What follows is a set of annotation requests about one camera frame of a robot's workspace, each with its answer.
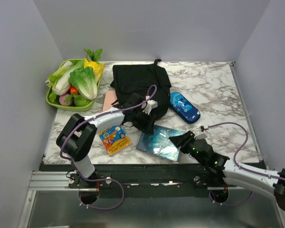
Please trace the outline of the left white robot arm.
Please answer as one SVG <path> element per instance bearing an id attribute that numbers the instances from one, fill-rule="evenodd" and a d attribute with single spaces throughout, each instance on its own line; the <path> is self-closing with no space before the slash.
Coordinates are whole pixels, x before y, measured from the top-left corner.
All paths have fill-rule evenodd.
<path id="1" fill-rule="evenodd" d="M 95 167 L 88 157 L 95 135 L 113 126 L 131 122 L 142 132 L 153 133 L 155 115 L 152 109 L 158 106 L 152 96 L 143 98 L 132 94 L 122 106 L 111 107 L 106 112 L 90 117 L 74 114 L 56 140 L 62 158 L 71 161 L 78 171 L 80 183 L 90 188 L 95 184 Z"/>

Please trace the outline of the orange treehouse book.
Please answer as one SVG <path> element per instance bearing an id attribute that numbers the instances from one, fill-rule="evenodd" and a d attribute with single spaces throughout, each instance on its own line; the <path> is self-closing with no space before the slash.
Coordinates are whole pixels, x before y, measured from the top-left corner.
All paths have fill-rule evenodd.
<path id="1" fill-rule="evenodd" d="M 131 139 L 123 129 L 122 125 L 107 128 L 104 131 L 101 131 L 98 135 L 109 156 L 120 152 L 132 144 Z"/>

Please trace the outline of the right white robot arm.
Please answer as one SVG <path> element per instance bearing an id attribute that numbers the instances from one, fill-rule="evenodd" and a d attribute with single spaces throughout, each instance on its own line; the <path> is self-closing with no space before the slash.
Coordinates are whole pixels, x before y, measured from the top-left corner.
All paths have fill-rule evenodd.
<path id="1" fill-rule="evenodd" d="M 169 140 L 182 153 L 190 154 L 210 172 L 209 181 L 212 185 L 226 183 L 242 187 L 274 200 L 285 212 L 285 169 L 271 171 L 236 163 L 229 157 L 214 152 L 205 139 L 197 139 L 191 131 L 170 137 Z"/>

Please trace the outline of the shiny blue hologram notebook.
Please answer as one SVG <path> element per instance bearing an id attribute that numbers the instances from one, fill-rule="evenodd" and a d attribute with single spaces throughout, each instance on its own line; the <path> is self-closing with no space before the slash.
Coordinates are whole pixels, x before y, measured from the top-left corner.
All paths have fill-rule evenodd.
<path id="1" fill-rule="evenodd" d="M 142 133 L 136 149 L 177 162 L 180 150 L 170 141 L 170 137 L 185 134 L 184 131 L 154 125 L 153 135 Z"/>

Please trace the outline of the pink notebook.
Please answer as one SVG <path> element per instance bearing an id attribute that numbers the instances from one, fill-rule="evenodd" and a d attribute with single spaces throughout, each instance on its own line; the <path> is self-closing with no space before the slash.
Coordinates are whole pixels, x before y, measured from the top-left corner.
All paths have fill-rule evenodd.
<path id="1" fill-rule="evenodd" d="M 108 90 L 104 97 L 104 104 L 102 111 L 107 111 L 112 107 L 112 103 L 117 100 L 116 94 L 114 90 Z"/>

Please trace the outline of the black student backpack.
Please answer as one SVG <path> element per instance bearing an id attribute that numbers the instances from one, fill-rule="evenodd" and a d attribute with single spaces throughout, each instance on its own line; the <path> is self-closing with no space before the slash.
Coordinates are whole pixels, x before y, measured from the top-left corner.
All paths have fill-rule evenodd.
<path id="1" fill-rule="evenodd" d="M 152 98 L 158 106 L 151 111 L 151 115 L 158 120 L 166 115 L 170 105 L 171 83 L 165 68 L 158 65 L 160 59 L 152 64 L 144 65 L 114 65 L 113 81 L 110 84 L 115 89 L 117 100 L 124 104 L 132 95 L 137 93 L 145 97 L 151 95 L 154 89 L 148 91 L 151 85 L 157 86 Z"/>

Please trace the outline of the blue patterned pencil case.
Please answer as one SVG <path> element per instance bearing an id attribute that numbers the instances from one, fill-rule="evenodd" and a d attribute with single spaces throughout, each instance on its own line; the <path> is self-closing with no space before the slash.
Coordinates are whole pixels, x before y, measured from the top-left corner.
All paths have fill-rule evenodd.
<path id="1" fill-rule="evenodd" d="M 181 119 L 189 124 L 193 124 L 200 119 L 199 110 L 179 92 L 170 94 L 170 106 Z"/>

